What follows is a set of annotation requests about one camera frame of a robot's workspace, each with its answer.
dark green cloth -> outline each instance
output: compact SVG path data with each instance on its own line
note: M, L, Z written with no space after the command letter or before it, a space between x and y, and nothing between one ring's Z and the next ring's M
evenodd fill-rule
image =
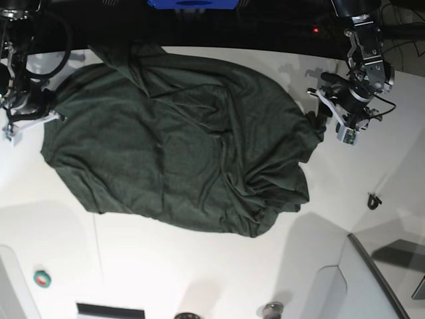
M268 77L157 46L94 47L57 90L42 154L86 210L256 237L308 201L322 135Z

black rectangle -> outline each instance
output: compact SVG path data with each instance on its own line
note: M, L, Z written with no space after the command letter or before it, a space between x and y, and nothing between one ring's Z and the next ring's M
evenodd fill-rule
M372 258L387 264L425 272L425 246L403 239L374 251Z
M86 314L89 316L116 319L145 319L144 310L94 306L92 304L77 304L77 307L79 314Z

bolt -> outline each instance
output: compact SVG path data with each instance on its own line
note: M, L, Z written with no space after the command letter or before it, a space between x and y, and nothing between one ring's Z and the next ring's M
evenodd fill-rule
M373 87L377 90L380 90L381 88L383 88L383 84L381 82L376 82Z
M352 35L352 34L353 34L352 30L346 29L346 30L344 31L344 35L345 35L347 38L351 37L351 35Z
M280 302L271 302L267 304L263 309L263 318L276 318L280 319L282 317L282 312L284 311L284 305Z

white table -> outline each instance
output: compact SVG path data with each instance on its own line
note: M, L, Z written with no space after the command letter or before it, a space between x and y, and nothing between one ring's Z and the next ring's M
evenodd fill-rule
M306 109L317 104L305 95L307 87L316 87L320 73L337 66L335 60L297 54L166 50L258 70ZM40 54L30 63L47 72L60 58ZM94 62L99 60L90 51L74 52L52 85ZM366 206L367 193L379 193L423 134L423 88L425 79L397 73L387 98L398 108L383 122L373 122L355 148L341 144L330 123L325 141L303 165L310 203L298 214L281 214L257 239L196 233L140 216L85 212L43 161L43 128L36 128L13 150L0 143L0 245L17 254L43 319L74 318L76 301L142 308L147 319L172 319L184 310L206 319L245 319L256 318L261 306L273 300L286 305L283 319L300 318L315 274L337 264L347 233L398 218L397 212L383 210L375 218ZM387 108L379 101L371 106ZM381 199L382 207L391 202L385 194ZM48 289L33 283L39 268L52 276Z

black cable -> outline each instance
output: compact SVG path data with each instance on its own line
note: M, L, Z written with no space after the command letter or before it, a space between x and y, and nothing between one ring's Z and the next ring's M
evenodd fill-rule
M418 45L416 44L416 42L415 42L415 41L413 42L413 45L414 45L414 48L415 48L415 50L416 50L416 54L418 55L418 58L420 58L422 55L424 55L424 54L425 54L425 51L424 51L424 52L422 52L422 53L420 53L420 52L419 52Z
M403 23L401 25L425 25L425 22L409 22L409 23Z
M396 49L396 48L399 48L399 47L401 47L401 46L403 46L403 45L408 45L409 43L414 43L414 44L416 44L415 43L415 41L406 41L406 42L403 42L403 43L398 43L397 45L393 45L392 47L390 47L389 49L387 49L387 50L385 50L382 54L386 54L386 53L388 53L389 51L391 51L391 50L394 50L394 49Z
M66 47L65 47L65 54L64 54L61 62L52 72L49 72L49 73L46 73L46 74L37 74L37 73L33 73L33 72L27 70L27 74L29 75L29 77L36 78L36 79L39 79L39 80L45 80L45 79L48 79L48 78L52 78L53 76L57 75L65 67L65 65L68 62L68 59L71 55L72 44L73 44L72 29L71 29L71 26L68 24L68 22L66 22L62 17L58 16L56 13L53 13L51 11L44 11L44 14L46 16L52 17L53 19L56 19L57 21L62 23L62 25L63 25L63 27L65 28L65 31L66 31Z
M413 9L411 9L412 10L412 12L415 14L415 15L417 15L418 17L419 17L419 19L421 19L422 21L424 21L425 22L425 18L422 16L422 15L420 15L417 11L415 11L415 10L413 10Z
M396 7L395 6L392 6L392 12L394 13L394 18L396 19L397 24L398 25L401 25L402 23L401 23L401 21L398 20L397 12L396 12ZM392 40L391 42L392 42L392 45L394 45L394 46L396 45L396 42L394 40ZM397 47L397 48L398 48L398 51L399 51L400 57L401 57L401 71L404 72L404 54L403 54L403 50L400 47Z
M382 24L384 24L385 25L385 22L384 22L384 10L385 10L385 8L387 8L387 7L389 7L390 5L392 5L392 3L387 3L386 5L384 5L381 9L380 9L380 12L381 12L381 14L380 14L380 16L381 16L381 18L380 18L380 22L382 23Z
M335 21L333 21L333 15L332 15L331 11L329 10L327 1L326 0L323 0L322 3L323 3L323 5L326 6L327 10L329 11L329 15L331 16L331 20L332 20L332 23L333 23L333 29L336 30L337 29L336 23L335 23ZM385 7L389 6L389 5L391 5L391 4L389 3L387 5L384 5L384 7L382 7L382 9L381 9L381 18L383 17L382 16L382 10ZM345 61L345 64L347 65L347 67L349 69L349 74L354 78L355 82L357 82L363 89L366 90L366 92L368 92L370 95L373 95L378 100L381 100L382 102L385 102L387 104L392 105L392 108L390 110L385 111L383 113L379 113L379 114L377 114L375 116L371 116L371 117L367 118L366 120L372 120L373 118L378 118L379 116L383 116L383 115L389 114L392 111L394 111L397 108L397 105L395 103L393 103L391 101L388 101L388 100L385 100L384 98L381 98L379 95L375 94L374 92L371 92L360 80L357 79L357 77L355 76L355 74L353 72L353 69L350 67L350 64L348 63L347 59L345 58L345 55L343 54L343 49L342 49L341 44L338 41L334 41L334 43L336 43L336 46L339 49L339 52L341 53L341 57Z

